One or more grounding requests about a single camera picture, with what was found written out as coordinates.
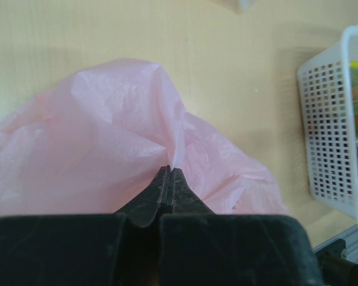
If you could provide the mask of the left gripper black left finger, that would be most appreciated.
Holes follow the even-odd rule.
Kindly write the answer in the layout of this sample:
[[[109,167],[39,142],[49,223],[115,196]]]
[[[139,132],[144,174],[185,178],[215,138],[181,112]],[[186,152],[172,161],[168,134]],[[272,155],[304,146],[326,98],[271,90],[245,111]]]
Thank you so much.
[[[0,285],[116,285],[130,211],[0,217]]]

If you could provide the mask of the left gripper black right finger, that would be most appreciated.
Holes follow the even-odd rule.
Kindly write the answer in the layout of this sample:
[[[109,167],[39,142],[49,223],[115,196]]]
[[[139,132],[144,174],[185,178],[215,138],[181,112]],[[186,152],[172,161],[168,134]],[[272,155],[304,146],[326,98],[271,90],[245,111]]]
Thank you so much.
[[[183,213],[190,189],[171,173],[172,213],[160,219],[161,285],[321,285],[301,224],[286,215]]]

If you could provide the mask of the pink plastic bag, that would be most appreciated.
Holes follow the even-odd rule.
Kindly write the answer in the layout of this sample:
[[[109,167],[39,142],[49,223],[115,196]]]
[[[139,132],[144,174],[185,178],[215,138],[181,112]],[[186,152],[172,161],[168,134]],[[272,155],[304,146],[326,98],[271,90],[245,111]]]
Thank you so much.
[[[0,122],[0,216],[113,213],[163,166],[219,214],[285,214],[279,184],[188,113],[160,64],[117,59],[61,80]]]

